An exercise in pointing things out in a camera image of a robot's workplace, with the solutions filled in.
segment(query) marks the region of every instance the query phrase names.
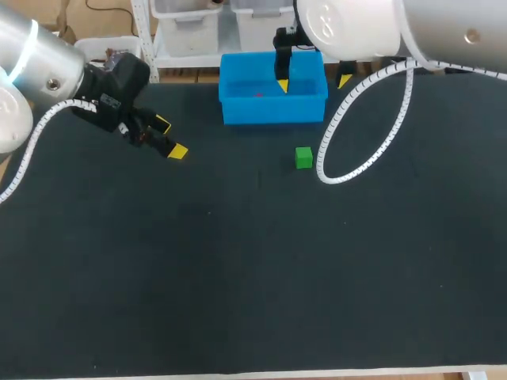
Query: blue plastic container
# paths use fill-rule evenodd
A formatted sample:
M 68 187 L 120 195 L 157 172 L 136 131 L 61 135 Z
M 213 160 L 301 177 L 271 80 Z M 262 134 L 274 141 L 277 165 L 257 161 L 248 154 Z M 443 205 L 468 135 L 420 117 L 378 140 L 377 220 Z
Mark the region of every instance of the blue plastic container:
M 328 96 L 322 54 L 292 55 L 288 93 L 275 78 L 275 52 L 229 54 L 220 65 L 219 97 L 225 124 L 315 123 Z

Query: green cube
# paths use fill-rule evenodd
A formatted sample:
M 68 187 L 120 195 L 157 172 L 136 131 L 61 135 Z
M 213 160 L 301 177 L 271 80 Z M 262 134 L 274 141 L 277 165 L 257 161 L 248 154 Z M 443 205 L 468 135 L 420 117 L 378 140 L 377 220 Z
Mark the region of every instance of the green cube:
M 295 167 L 297 169 L 311 169 L 313 165 L 314 155 L 309 146 L 295 149 Z

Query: cable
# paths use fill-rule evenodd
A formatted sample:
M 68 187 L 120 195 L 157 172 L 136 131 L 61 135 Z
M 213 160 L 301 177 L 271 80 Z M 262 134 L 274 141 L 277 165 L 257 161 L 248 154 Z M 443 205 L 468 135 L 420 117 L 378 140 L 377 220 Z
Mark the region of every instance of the cable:
M 428 71 L 440 70 L 440 67 L 435 66 L 435 61 L 428 61 L 422 51 L 419 50 L 419 45 L 415 41 L 414 35 L 410 30 L 409 21 L 406 18 L 405 4 L 403 0 L 395 0 L 395 15 L 402 34 L 403 41 L 405 42 L 406 48 L 409 50 L 410 55 L 415 58 L 422 67 Z
M 498 78 L 503 81 L 507 80 L 507 77 L 500 73 L 495 73 L 493 71 L 488 71 L 484 69 L 454 65 L 450 63 L 444 62 L 436 62 L 431 61 L 432 65 L 436 65 L 441 68 L 452 68 L 458 70 L 470 71 L 476 74 L 483 74 L 489 77 Z M 410 105 L 410 98 L 412 96 L 412 88 L 414 85 L 414 69 L 420 68 L 421 64 L 418 61 L 413 59 L 406 60 L 405 62 L 396 63 L 395 65 L 388 66 L 381 71 L 377 71 L 376 73 L 370 75 L 368 78 L 364 79 L 355 89 L 353 89 L 349 95 L 343 100 L 340 107 L 336 111 L 333 119 L 330 122 L 329 127 L 326 129 L 326 133 L 322 138 L 320 147 L 318 148 L 318 156 L 317 156 L 317 175 L 318 178 L 324 182 L 325 184 L 343 184 L 344 182 L 350 181 L 353 178 L 361 175 L 365 170 L 367 170 L 370 166 L 372 166 L 381 156 L 385 153 L 387 148 L 395 139 L 396 134 L 399 131 L 399 128 L 403 124 L 403 120 L 405 119 L 406 113 L 408 111 Z M 326 160 L 326 152 L 331 139 L 333 138 L 334 132 L 337 130 L 338 125 L 343 120 L 343 116 L 347 113 L 350 106 L 354 101 L 366 91 L 368 88 L 373 86 L 374 84 L 382 81 L 385 78 L 390 77 L 391 75 L 402 73 L 406 71 L 406 87 L 405 87 L 405 95 L 403 96 L 402 107 L 400 108 L 398 117 L 396 118 L 395 125 L 392 127 L 391 132 L 384 140 L 379 149 L 360 167 L 353 170 L 352 172 L 345 174 L 344 176 L 337 178 L 329 178 L 324 172 L 324 163 Z
M 19 169 L 17 170 L 16 176 L 10 183 L 9 187 L 2 194 L 0 194 L 0 204 L 4 203 L 6 200 L 9 199 L 11 195 L 13 195 L 13 193 L 16 191 L 17 187 L 23 180 L 23 177 L 26 174 L 26 170 L 29 168 L 30 160 L 32 159 L 33 151 L 35 150 L 40 134 L 42 133 L 46 125 L 48 125 L 49 120 L 51 120 L 51 118 L 58 112 L 69 107 L 78 107 L 86 111 L 97 112 L 97 108 L 95 107 L 94 104 L 78 100 L 62 101 L 57 105 L 51 107 L 49 111 L 47 111 L 44 114 L 44 116 L 42 116 L 42 119 L 40 119 L 39 123 L 33 130 L 32 136 L 30 137 L 29 140 L 29 144 L 26 147 L 25 155 L 21 160 L 21 164 L 19 165 Z
M 134 25 L 135 25 L 135 18 L 134 18 L 134 15 L 132 14 L 132 12 L 128 9 L 125 9 L 125 8 L 118 8 L 118 7 L 113 7 L 113 8 L 95 8 L 93 6 L 91 6 L 89 3 L 88 3 L 89 0 L 85 0 L 85 5 L 86 5 L 86 8 L 90 9 L 90 10 L 98 10 L 98 11 L 101 11 L 101 10 L 120 10 L 122 12 L 126 12 L 128 13 L 128 15 L 130 16 L 130 33 L 132 33 L 133 36 L 136 36 L 136 37 L 139 37 L 139 34 L 135 34 L 134 32 Z

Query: black tabletop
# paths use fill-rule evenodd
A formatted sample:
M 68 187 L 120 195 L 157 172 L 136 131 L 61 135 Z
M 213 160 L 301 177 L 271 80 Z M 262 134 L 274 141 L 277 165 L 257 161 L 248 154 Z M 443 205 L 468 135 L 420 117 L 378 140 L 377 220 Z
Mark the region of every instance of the black tabletop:
M 354 105 L 329 175 L 378 147 L 403 87 Z M 224 127 L 215 85 L 143 95 L 182 162 L 63 112 L 0 207 L 0 377 L 507 363 L 506 90 L 417 77 L 392 147 L 335 187 L 294 168 L 323 125 Z

